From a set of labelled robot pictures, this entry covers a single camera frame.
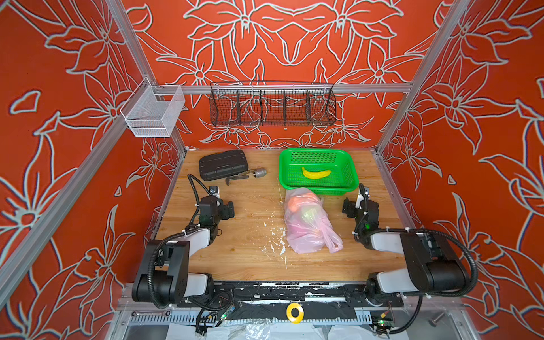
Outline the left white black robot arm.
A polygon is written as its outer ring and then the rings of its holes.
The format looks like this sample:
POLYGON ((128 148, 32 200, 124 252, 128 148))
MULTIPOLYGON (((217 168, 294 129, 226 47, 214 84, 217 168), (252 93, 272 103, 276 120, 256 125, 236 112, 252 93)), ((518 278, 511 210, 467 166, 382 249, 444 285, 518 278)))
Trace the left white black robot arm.
POLYGON ((133 282, 131 297, 136 303, 152 303, 159 309, 178 305, 190 298, 211 297, 213 279, 209 273, 191 273, 190 258, 212 245, 220 232, 219 223, 235 217, 232 201, 218 195, 218 187, 207 187, 188 175, 195 197, 195 212, 181 232, 148 243, 133 282))

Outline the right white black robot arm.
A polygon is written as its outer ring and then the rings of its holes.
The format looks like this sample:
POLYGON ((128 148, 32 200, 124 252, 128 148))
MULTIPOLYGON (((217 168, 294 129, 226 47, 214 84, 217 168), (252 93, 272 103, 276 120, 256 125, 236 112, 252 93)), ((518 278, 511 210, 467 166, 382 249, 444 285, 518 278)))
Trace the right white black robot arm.
POLYGON ((344 200, 342 212, 355 220, 354 240, 365 248, 404 256, 406 267, 371 273, 364 297, 382 305, 396 295, 460 297, 470 293, 479 269, 467 246, 447 233, 429 229, 381 228, 379 204, 358 186, 356 201, 344 200))

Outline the pink plastic bag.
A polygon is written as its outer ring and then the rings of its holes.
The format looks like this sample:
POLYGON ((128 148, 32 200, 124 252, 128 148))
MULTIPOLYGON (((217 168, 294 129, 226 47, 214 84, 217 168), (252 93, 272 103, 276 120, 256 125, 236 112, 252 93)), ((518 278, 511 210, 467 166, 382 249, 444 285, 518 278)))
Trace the pink plastic bag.
POLYGON ((286 191, 284 222, 288 245, 297 254, 318 252, 323 247, 331 254, 344 249, 323 208, 323 201, 307 188, 286 191))

